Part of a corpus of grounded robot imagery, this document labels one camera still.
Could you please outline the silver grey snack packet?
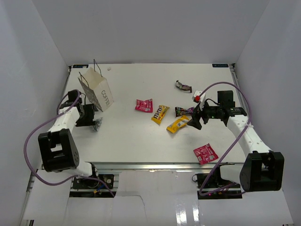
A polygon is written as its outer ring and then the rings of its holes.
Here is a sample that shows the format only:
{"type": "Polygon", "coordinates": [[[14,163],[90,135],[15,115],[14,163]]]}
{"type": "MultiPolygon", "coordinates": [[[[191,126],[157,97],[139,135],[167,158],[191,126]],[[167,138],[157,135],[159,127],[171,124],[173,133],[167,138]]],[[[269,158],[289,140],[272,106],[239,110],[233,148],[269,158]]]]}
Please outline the silver grey snack packet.
{"type": "Polygon", "coordinates": [[[102,125],[103,118],[98,118],[93,121],[93,125],[91,126],[93,131],[99,131],[100,126],[102,125]]]}

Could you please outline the yellow snack packet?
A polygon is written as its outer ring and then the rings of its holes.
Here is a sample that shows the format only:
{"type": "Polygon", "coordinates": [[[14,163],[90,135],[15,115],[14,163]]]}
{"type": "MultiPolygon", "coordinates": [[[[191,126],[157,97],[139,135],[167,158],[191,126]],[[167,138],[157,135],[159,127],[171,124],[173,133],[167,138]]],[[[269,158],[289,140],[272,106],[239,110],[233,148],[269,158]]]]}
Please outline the yellow snack packet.
{"type": "Polygon", "coordinates": [[[173,122],[172,124],[167,126],[166,129],[167,129],[167,131],[174,134],[179,129],[185,127],[189,121],[190,121],[190,119],[187,116],[183,115],[181,118],[178,118],[175,122],[173,122]]]}

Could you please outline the dark purple M&M's packet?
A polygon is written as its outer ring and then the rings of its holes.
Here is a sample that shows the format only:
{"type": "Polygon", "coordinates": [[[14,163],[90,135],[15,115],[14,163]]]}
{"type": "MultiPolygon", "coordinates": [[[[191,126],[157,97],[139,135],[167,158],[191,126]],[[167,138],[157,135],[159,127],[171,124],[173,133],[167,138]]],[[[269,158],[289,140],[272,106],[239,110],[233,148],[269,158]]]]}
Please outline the dark purple M&M's packet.
{"type": "Polygon", "coordinates": [[[183,116],[183,115],[192,115],[192,113],[194,111],[194,108],[195,107],[190,107],[188,109],[184,109],[184,108],[181,108],[181,107],[175,107],[174,108],[175,116],[180,117],[180,116],[183,116]]]}

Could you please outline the white coffee paper bag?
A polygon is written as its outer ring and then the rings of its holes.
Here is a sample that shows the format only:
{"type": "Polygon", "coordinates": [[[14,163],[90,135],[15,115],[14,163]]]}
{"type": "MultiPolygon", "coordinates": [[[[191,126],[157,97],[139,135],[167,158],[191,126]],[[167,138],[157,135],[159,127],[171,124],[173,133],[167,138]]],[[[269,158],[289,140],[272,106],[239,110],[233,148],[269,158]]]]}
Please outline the white coffee paper bag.
{"type": "Polygon", "coordinates": [[[84,74],[79,72],[78,80],[88,100],[98,110],[104,112],[114,103],[108,81],[95,60],[93,67],[89,67],[84,74]]]}

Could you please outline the pink candy packet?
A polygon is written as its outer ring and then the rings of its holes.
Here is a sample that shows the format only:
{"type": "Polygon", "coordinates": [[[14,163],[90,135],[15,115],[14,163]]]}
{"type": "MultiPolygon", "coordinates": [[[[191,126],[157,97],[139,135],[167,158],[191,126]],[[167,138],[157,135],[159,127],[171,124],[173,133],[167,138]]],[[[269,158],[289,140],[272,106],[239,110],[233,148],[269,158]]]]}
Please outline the pink candy packet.
{"type": "Polygon", "coordinates": [[[153,112],[153,100],[148,99],[148,100],[136,100],[136,106],[135,110],[144,112],[144,113],[152,113],[153,112]]]}

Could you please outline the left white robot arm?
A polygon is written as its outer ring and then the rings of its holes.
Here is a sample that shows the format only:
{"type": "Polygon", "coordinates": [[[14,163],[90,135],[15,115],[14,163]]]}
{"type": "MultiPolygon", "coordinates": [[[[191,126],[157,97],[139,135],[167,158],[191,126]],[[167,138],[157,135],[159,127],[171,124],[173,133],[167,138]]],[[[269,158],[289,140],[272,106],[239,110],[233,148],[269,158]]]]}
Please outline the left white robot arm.
{"type": "Polygon", "coordinates": [[[72,175],[84,176],[83,182],[94,188],[99,184],[97,170],[94,164],[80,160],[72,130],[74,127],[91,127],[98,131],[102,118],[94,118],[96,107],[83,103],[80,91],[69,91],[66,96],[68,99],[58,106],[58,117],[53,126],[38,136],[43,166],[47,172],[67,171],[72,175]]]}

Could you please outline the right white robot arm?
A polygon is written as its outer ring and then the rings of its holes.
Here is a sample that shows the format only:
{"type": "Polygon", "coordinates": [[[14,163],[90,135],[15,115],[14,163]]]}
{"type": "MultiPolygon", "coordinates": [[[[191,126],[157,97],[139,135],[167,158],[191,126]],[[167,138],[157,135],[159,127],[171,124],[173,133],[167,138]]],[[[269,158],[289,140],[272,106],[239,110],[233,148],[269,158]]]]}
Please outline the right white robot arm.
{"type": "Polygon", "coordinates": [[[230,182],[241,185],[245,192],[278,191],[282,186],[284,156],[272,151],[258,136],[250,118],[233,100],[233,91],[218,91],[218,102],[210,106],[205,94],[195,91],[193,101],[197,103],[192,119],[188,122],[198,130],[210,119],[219,119],[235,136],[245,154],[243,164],[221,164],[212,181],[222,188],[230,182]]]}

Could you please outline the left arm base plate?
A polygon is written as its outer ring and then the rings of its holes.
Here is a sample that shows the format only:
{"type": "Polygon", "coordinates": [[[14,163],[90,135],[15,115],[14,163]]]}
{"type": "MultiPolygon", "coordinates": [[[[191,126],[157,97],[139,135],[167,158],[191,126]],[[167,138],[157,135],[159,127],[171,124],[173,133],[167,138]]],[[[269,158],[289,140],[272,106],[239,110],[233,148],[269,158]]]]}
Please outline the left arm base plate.
{"type": "MultiPolygon", "coordinates": [[[[99,174],[98,177],[107,185],[109,189],[113,188],[113,183],[114,183],[113,174],[99,174]]],[[[106,186],[103,183],[96,180],[75,178],[73,180],[72,189],[76,189],[76,190],[94,189],[99,191],[101,189],[106,189],[106,186]]]]}

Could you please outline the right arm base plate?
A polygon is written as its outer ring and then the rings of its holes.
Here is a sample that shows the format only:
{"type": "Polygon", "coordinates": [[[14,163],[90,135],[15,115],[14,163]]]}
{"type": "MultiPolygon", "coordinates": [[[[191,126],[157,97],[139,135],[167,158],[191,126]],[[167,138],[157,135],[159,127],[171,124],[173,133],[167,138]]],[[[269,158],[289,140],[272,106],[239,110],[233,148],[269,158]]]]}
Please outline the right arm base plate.
{"type": "Polygon", "coordinates": [[[192,182],[197,185],[197,195],[199,200],[225,200],[243,198],[243,191],[241,190],[239,184],[223,188],[224,186],[230,185],[232,182],[228,180],[218,179],[217,176],[211,176],[201,191],[202,194],[209,194],[200,195],[199,190],[206,177],[206,173],[198,173],[194,174],[191,178],[192,182]]]}

